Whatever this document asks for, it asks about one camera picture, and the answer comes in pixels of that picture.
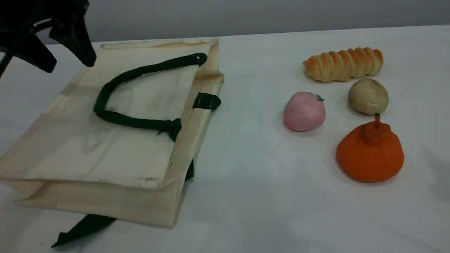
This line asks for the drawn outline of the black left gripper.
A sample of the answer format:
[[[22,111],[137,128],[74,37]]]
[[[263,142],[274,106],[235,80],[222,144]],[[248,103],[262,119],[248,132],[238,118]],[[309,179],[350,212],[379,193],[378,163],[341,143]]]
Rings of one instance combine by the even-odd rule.
[[[2,0],[1,45],[15,49],[13,55],[46,73],[56,59],[36,33],[50,29],[49,37],[65,46],[86,67],[93,67],[96,53],[91,44],[85,15],[88,0]],[[27,35],[17,38],[25,30]]]

